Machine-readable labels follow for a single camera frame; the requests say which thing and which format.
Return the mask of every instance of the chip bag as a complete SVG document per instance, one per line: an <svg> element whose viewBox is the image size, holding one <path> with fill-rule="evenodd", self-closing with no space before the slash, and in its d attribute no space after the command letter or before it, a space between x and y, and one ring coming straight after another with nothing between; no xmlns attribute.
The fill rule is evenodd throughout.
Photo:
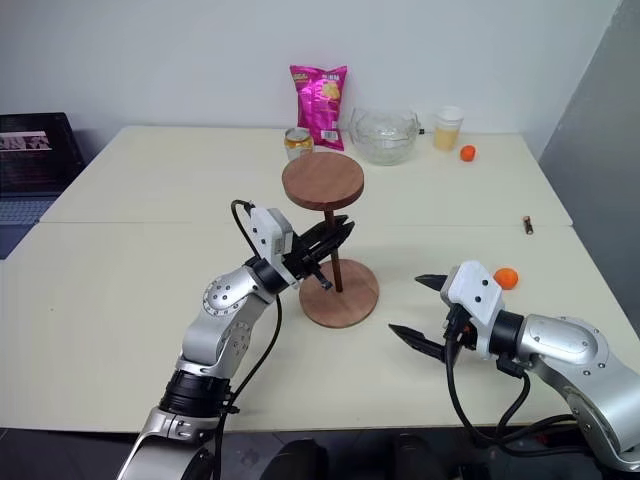
<svg viewBox="0 0 640 480"><path fill-rule="evenodd" d="M289 70L298 92L298 126L309 129L315 145L344 150L338 118L347 67L322 70L291 65Z"/></svg>

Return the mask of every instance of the gold can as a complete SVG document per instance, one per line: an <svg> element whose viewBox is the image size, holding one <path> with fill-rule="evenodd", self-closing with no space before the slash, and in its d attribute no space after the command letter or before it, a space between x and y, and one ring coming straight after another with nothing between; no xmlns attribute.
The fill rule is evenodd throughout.
<svg viewBox="0 0 640 480"><path fill-rule="evenodd" d="M289 161L299 158L305 153L313 152L313 138L308 128L290 128L284 133L284 148Z"/></svg>

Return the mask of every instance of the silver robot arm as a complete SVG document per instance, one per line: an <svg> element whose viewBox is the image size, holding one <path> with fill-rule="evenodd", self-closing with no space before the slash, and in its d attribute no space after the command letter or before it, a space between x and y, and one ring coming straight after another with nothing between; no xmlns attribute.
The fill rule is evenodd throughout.
<svg viewBox="0 0 640 480"><path fill-rule="evenodd" d="M331 287L319 262L344 242L353 222L345 223L343 215L331 231L320 223L298 236L279 210L249 205L249 235L258 255L205 289L165 394L149 413L118 480L209 479L216 465L216 430L223 415L235 413L227 404L230 381L255 322L280 292L297 288L309 275Z"/></svg>
<svg viewBox="0 0 640 480"><path fill-rule="evenodd" d="M517 376L536 373L567 402L597 459L621 472L640 472L640 376L609 350L586 322L568 317L526 318L504 310L502 289L476 261L449 275L423 275L420 283L440 291L449 305L446 332L482 358L498 358L498 369ZM444 346L420 332L391 325L416 350L444 361Z"/></svg>

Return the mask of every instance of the clear glass bowl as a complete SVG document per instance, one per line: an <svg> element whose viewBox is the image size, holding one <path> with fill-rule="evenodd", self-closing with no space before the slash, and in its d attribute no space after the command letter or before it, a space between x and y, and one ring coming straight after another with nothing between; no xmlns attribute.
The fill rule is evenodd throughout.
<svg viewBox="0 0 640 480"><path fill-rule="evenodd" d="M396 165L405 160L419 130L418 117L410 110L354 108L349 123L351 141L376 165Z"/></svg>

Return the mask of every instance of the small orange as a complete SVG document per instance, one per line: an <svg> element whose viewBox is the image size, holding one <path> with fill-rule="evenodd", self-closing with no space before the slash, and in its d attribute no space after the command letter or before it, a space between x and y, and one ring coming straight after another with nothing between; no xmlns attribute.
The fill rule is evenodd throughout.
<svg viewBox="0 0 640 480"><path fill-rule="evenodd" d="M493 275L493 278L502 288L511 290L518 283L518 272L513 268L501 268Z"/></svg>
<svg viewBox="0 0 640 480"><path fill-rule="evenodd" d="M476 156L476 147L473 145L465 145L460 149L460 158L464 162L472 162Z"/></svg>

